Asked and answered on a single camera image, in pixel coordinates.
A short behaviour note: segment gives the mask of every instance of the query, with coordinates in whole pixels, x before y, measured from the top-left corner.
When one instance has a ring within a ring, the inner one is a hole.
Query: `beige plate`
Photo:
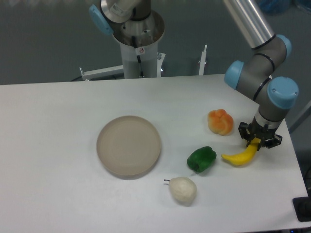
[[[138,116],[122,116],[105,125],[97,140],[97,153],[111,172],[133,176],[157,161],[161,140],[156,128]]]

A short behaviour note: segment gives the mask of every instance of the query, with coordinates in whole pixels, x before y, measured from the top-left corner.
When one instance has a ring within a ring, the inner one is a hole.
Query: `banana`
[[[234,165],[247,164],[254,158],[259,143],[260,139],[254,138],[244,152],[234,155],[222,154],[222,158]]]

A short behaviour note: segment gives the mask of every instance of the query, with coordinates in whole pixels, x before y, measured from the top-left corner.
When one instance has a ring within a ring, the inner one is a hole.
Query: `black cable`
[[[77,80],[78,80],[78,79],[80,79],[80,78],[82,78],[82,76],[79,76],[79,77],[77,77],[77,78],[75,78],[75,79],[71,80],[70,82],[77,81]]]
[[[135,49],[138,48],[137,44],[136,44],[136,38],[135,36],[132,36],[132,43],[133,43],[133,46]],[[138,60],[138,64],[139,64],[139,69],[140,69],[140,77],[144,78],[144,72],[142,71],[142,66],[141,66],[141,59],[140,59],[140,56],[137,55],[137,60]]]

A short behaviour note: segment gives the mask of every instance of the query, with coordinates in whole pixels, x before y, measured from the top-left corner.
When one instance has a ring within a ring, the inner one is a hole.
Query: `silver metal tube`
[[[274,36],[255,0],[224,0],[224,3],[251,48]]]
[[[121,11],[132,11],[140,2],[141,0],[117,0],[114,6],[117,6]]]

